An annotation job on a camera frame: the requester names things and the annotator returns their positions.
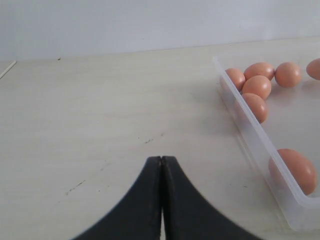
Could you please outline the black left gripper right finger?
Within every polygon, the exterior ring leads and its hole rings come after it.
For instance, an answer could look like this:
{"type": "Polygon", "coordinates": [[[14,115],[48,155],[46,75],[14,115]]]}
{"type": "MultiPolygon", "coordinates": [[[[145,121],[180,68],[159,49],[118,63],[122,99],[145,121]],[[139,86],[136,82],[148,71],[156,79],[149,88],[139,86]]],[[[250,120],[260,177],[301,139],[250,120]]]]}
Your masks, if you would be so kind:
{"type": "Polygon", "coordinates": [[[214,208],[177,159],[163,156],[162,209],[167,240],[251,240],[253,235],[214,208]]]}

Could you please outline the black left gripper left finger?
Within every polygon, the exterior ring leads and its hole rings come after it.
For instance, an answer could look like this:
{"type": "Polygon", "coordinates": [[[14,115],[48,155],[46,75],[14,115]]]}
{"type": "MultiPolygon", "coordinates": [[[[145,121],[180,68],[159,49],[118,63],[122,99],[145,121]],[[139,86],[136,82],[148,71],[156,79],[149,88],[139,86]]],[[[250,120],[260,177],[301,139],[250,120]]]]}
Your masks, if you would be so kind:
{"type": "Polygon", "coordinates": [[[161,157],[148,157],[125,196],[76,240],[159,240],[162,205],[161,157]]]}

